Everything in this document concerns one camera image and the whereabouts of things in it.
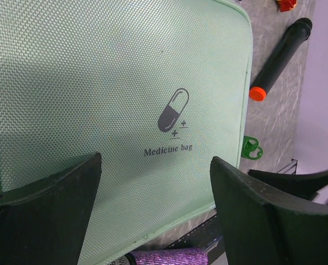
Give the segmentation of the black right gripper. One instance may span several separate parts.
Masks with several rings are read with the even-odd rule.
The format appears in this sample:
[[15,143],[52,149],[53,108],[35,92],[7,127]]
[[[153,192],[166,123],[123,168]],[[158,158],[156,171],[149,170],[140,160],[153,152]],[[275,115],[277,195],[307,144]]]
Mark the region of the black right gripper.
[[314,202],[328,169],[244,173],[214,157],[210,178],[229,264],[328,264],[328,205]]

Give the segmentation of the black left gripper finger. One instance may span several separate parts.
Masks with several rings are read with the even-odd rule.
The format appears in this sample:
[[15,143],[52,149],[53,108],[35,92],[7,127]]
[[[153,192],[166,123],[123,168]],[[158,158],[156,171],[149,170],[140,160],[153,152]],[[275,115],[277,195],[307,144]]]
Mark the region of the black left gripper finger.
[[101,155],[0,193],[0,264],[77,264],[101,177]]

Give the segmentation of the mint green medicine case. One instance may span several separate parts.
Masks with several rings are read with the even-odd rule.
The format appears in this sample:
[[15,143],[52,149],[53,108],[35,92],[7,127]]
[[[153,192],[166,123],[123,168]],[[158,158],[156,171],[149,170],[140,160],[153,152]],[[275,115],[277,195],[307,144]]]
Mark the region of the mint green medicine case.
[[0,191],[96,152],[79,264],[108,264],[214,208],[238,166],[252,28],[232,1],[0,1]]

